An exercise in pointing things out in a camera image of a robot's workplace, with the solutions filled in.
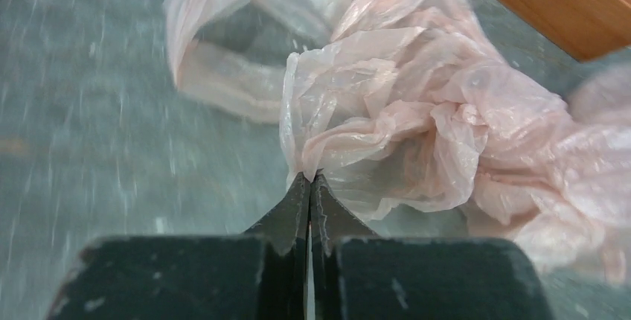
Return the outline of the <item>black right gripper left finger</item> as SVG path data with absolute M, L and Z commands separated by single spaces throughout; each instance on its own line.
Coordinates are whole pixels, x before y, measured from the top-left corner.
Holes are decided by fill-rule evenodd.
M 240 234 L 101 237 L 83 248 L 49 319 L 305 319 L 310 182 Z

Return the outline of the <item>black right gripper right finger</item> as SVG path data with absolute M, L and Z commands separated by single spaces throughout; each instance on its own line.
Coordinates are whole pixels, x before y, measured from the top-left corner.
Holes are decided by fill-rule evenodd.
M 317 319 L 552 319 L 514 243 L 379 237 L 317 175 L 310 191 Z

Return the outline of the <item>translucent pink trash bag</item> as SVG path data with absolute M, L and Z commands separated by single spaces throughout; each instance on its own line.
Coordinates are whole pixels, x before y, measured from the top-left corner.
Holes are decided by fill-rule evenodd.
M 541 271 L 630 279 L 630 64 L 563 100 L 511 67 L 467 0 L 164 0 L 176 88 L 279 124 L 364 220 L 461 209 Z

